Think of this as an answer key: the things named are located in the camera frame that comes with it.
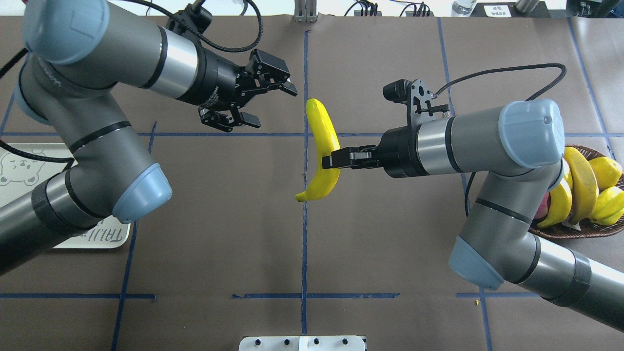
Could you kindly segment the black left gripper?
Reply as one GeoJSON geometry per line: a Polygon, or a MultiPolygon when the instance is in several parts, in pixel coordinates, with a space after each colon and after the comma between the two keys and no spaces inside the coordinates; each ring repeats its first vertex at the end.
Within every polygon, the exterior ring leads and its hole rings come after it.
{"type": "Polygon", "coordinates": [[[221,57],[208,49],[196,49],[198,64],[190,88],[179,101],[199,106],[200,121],[225,133],[234,127],[250,126],[260,128],[259,118],[234,108],[230,114],[219,113],[234,106],[245,106],[240,102],[241,91],[251,89],[254,94],[265,94],[281,90],[296,97],[298,91],[290,82],[287,64],[281,58],[260,49],[252,49],[248,62],[248,73],[243,66],[221,57]]]}

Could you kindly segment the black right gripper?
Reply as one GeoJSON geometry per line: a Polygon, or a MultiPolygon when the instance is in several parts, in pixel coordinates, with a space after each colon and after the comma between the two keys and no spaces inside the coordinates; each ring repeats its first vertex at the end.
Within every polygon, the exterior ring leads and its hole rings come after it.
{"type": "Polygon", "coordinates": [[[322,157],[322,169],[374,169],[379,165],[393,178],[428,176],[417,153],[418,132],[419,128],[394,128],[382,135],[377,147],[350,146],[331,151],[322,157]]]}

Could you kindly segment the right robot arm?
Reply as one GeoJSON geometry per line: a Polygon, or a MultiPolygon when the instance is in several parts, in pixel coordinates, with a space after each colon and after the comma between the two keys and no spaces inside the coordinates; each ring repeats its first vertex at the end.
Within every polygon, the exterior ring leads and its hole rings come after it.
{"type": "Polygon", "coordinates": [[[549,98],[450,118],[416,105],[407,126],[386,131],[377,146],[332,151],[322,167],[381,167],[394,178],[486,171],[451,269],[492,291],[508,281],[622,331],[623,273],[529,232],[563,177],[564,141],[560,109],[549,98]]]}

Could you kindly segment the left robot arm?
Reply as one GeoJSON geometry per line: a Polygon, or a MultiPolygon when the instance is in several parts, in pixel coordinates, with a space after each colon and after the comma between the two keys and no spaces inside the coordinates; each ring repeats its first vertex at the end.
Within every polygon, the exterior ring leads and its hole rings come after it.
{"type": "Polygon", "coordinates": [[[13,97],[52,126],[78,163],[1,209],[1,273],[103,218],[131,223],[165,204],[172,188],[111,94],[118,84],[198,108],[201,122],[229,133],[260,127],[241,111],[254,96],[298,93],[287,64],[256,48],[223,47],[203,33],[212,15],[196,0],[164,13],[162,27],[106,0],[29,0],[22,38],[31,56],[13,97]]]}

